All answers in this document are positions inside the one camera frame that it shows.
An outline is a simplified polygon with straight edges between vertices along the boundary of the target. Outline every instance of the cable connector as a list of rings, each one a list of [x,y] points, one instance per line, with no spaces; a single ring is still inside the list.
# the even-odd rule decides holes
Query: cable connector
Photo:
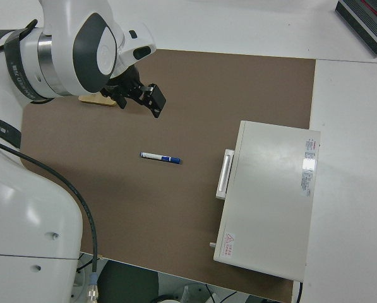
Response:
[[[97,280],[99,276],[97,273],[90,274],[90,283],[87,287],[87,300],[86,303],[97,303],[99,298],[99,289],[97,287]]]

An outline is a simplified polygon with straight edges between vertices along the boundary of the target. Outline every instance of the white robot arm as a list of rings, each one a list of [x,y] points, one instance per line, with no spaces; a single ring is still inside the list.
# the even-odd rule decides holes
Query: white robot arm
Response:
[[[0,303],[68,303],[80,251],[74,199],[20,161],[26,104],[101,92],[122,108],[132,98],[155,117],[165,104],[159,88],[144,86],[133,66],[156,49],[145,25],[121,29],[106,0],[40,3],[43,28],[32,22],[0,30]],[[87,302],[96,300],[92,275]]]

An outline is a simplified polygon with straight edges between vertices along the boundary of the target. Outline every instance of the white box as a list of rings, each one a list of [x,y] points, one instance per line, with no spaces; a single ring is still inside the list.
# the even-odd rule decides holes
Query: white box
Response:
[[[241,122],[214,260],[303,282],[319,142]]]

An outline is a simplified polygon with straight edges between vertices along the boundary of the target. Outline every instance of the brown board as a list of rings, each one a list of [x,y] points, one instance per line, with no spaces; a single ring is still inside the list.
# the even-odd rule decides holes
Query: brown board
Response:
[[[308,128],[314,60],[158,50],[137,66],[167,98],[159,119],[132,100],[121,110],[59,98],[26,107],[21,150],[84,195],[105,257],[290,302],[292,281],[218,263],[209,243],[224,204],[215,198],[224,150],[240,121]],[[91,252],[84,224],[81,249]]]

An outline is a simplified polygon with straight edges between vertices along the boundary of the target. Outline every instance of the metal connector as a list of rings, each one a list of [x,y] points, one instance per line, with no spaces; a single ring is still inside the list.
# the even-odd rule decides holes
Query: metal connector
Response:
[[[87,288],[87,300],[86,303],[97,303],[99,298],[99,289],[97,285],[89,285]]]

